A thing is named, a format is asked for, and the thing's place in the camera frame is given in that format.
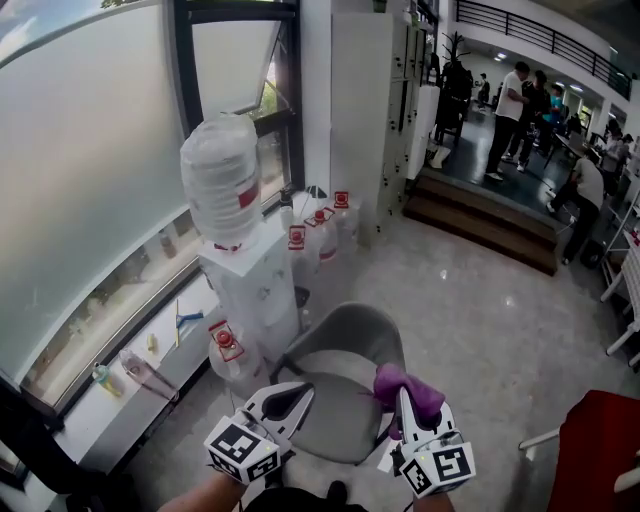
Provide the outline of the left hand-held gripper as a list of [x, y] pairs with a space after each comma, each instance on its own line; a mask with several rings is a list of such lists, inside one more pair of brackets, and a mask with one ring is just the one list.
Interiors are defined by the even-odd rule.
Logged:
[[289, 439], [304, 422], [315, 397], [308, 382], [288, 382], [282, 420], [269, 418], [281, 393], [279, 384], [257, 390], [231, 417], [223, 416], [204, 446], [213, 467], [243, 485], [274, 472], [291, 450]]

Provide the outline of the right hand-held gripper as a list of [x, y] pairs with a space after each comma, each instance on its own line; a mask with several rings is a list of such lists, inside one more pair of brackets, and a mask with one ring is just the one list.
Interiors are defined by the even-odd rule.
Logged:
[[430, 440], [413, 409], [413, 402], [405, 387], [396, 399], [397, 426], [403, 442], [391, 451], [396, 477], [401, 476], [415, 498], [452, 491], [476, 476], [474, 454], [456, 429], [452, 410], [447, 402], [440, 408], [440, 422], [436, 432], [443, 433]]

